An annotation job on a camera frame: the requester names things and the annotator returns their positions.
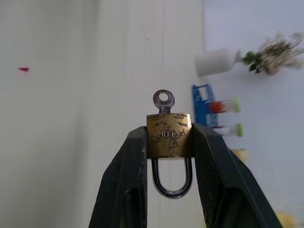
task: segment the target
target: padlock shackle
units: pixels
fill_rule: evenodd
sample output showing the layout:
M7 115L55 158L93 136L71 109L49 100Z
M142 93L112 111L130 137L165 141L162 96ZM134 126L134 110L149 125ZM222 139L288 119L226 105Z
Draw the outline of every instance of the padlock shackle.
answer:
M164 197L167 197L169 199L177 199L181 198L184 195L188 193L192 186L192 163L191 158L184 158L185 160L185 172L186 172L186 180L184 185L176 191L171 191L166 189L160 179L160 172L159 172L159 166L158 166L158 159L152 159L152 176L153 176L153 183L157 191L163 195Z

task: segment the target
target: padlock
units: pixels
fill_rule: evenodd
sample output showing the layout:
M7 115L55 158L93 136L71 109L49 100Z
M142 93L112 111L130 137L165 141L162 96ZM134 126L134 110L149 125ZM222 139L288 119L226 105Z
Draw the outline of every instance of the padlock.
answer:
M161 94L166 94L168 99L161 100ZM148 158L152 159L153 182L160 194L175 199L187 194L192 184L191 150L188 148L191 117L190 114L171 113L175 98L168 90L157 91L153 102L159 108L158 114L147 116ZM161 184L158 159L176 157L185 159L186 181L181 189L171 191Z

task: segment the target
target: yellow object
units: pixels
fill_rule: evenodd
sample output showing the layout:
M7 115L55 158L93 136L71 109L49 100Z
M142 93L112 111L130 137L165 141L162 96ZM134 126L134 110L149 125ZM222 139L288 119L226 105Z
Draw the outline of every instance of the yellow object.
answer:
M292 215L288 213L276 213L276 216L283 228L296 228L297 221Z
M245 163L248 159L248 151L245 149L232 150L232 152L243 162Z

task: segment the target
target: padlock body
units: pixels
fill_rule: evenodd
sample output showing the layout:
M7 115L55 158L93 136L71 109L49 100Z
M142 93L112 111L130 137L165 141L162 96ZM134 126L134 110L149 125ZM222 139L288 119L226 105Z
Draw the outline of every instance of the padlock body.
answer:
M190 114L148 115L148 158L190 157L187 148L190 129Z

